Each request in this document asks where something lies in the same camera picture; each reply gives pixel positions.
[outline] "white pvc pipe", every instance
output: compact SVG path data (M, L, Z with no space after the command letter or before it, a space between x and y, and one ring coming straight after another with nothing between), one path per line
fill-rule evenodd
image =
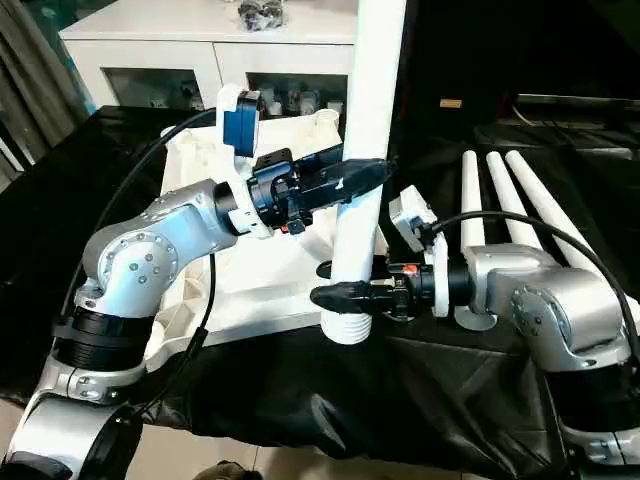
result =
M353 71L349 78L344 159L386 158L404 29L406 0L360 0ZM338 209L331 281L369 280L382 187ZM331 340L354 344L371 330L366 314L323 311Z
M585 247L593 251L591 246L587 243L587 240L578 231L571 219L566 213L564 213L562 207L555 201L553 196L551 196L547 188L533 172L522 155L520 155L520 152L512 150L507 153L506 159L511 170L513 170L513 173L518 179L518 182L520 182L520 185L522 185L522 188L529 197L529 200L531 200L531 203L538 211L540 218L542 218L546 223L568 233ZM598 270L596 266L578 250L559 238L554 237L554 240L558 244L558 247L567 259L569 265L574 268L588 270L599 277L604 278L600 270ZM638 304L638 301L629 296L627 296L627 301L629 302L629 307L631 308L631 313L633 314L635 322L640 322L640 305Z
M507 167L502 160L502 156L498 152L490 152L487 155L487 164L493 179L493 185L496 187L500 208L504 212L517 213L519 215L527 215L527 211L520 201ZM530 247L542 250L542 244L531 225L526 223L507 220L507 228L511 241L520 245L528 245Z
M462 213L482 210L480 197L480 176L478 156L473 150L462 154ZM460 250L485 244L484 223L481 218L465 220L460 226ZM469 307L456 307L454 318L462 327L477 332L493 328L497 322L495 315L473 313Z
M482 210L480 198L480 177L478 176L478 157L473 150L462 154L462 213ZM481 218L462 222L460 248L484 245L484 224Z

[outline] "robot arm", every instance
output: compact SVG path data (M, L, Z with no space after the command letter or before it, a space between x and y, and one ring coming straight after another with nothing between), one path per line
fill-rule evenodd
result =
M241 133L257 129L258 95L241 97L225 132L239 124ZM224 141L246 156L256 135L229 134ZM145 374L144 351L165 290L194 259L232 247L244 234L300 233L314 210L348 202L391 173L384 159L341 160L341 146L297 161L288 149L277 151L235 185L242 201L229 184L203 180L96 232L83 254L87 280L76 291L73 314L54 327L53 348L0 479L124 478L142 430L129 392Z
M419 208L398 208L398 200L389 208L414 251L430 248L422 245L420 232L435 221L420 200ZM518 327L545 374L570 460L582 462L575 471L588 467L590 473L582 478L638 478L640 381L611 286L592 272L562 267L542 250L524 245L467 247L463 257L449 262L445 288L451 303ZM311 298L336 312L377 311L401 321L436 302L433 265L389 264L386 276L376 272L374 277L371 283L318 287ZM592 472L604 467L615 468Z

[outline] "white tube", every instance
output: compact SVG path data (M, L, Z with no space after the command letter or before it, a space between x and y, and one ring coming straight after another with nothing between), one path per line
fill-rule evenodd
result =
M506 159L511 170L513 170L513 173L520 182L520 185L522 185L522 188L527 193L529 200L531 200L531 203L538 211L540 218L542 218L546 223L568 233L585 247L593 251L571 219L566 213L564 213L562 207L555 201L522 155L520 155L520 152L512 150L507 153ZM567 259L569 265L574 268L588 270L599 277L604 278L600 270L598 270L597 267L578 250L559 238L554 237L554 240L558 244L558 247ZM627 301L629 302L629 307L631 308L631 313L633 314L635 322L640 322L640 305L638 304L638 301L628 295Z
M478 157L473 150L462 154L462 213L482 210ZM481 218L462 222L460 248L484 245L484 224Z
M353 72L349 78L344 158L386 158L406 0L360 0ZM331 281L369 280L382 187L341 205ZM354 344L371 330L366 314L323 311L322 330L331 340Z
M482 210L478 156L473 150L462 154L462 213ZM485 244L484 223L481 218L465 220L460 226L460 250ZM489 330L496 325L497 317L484 313L473 313L469 307L456 307L454 318L458 325L477 332Z
M511 181L509 172L507 172L507 167L502 160L502 156L498 152L490 152L487 155L487 164L489 165L489 171L491 172L493 184L496 187L502 211L527 215L527 211L520 201L516 187ZM511 241L513 243L528 245L542 250L542 244L531 225L507 220L507 228L509 229L509 235L511 235Z

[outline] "curtain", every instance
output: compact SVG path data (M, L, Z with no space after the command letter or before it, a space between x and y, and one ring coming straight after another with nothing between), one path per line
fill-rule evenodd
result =
M71 75L19 0L0 0L0 111L34 159L88 116Z

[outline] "black table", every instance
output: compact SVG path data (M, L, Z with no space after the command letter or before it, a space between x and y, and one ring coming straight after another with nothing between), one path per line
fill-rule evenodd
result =
M100 209L135 153L185 115L105 107L0 196L0 362L11 366L0 370L2 398L29 398L51 320ZM483 156L518 147L627 292L638 295L639 144L632 134L496 125L462 140L405 138L385 196L414 183L441 218L456 213L460 159L471 147L484 206L496 208ZM112 222L138 214L159 193L163 165L162 156L152 162ZM386 214L381 225L394 258L411 258ZM487 223L486 231L489 242L508 239L503 222ZM457 244L455 231L449 242ZM136 401L158 391L177 360L147 376ZM334 344L311 327L210 347L151 413L148 421L199 435L316 445L337 458L366 455L492 478L550 478L566 466L546 384L505 321L477 334L429 315L406 325L376 319L356 346Z

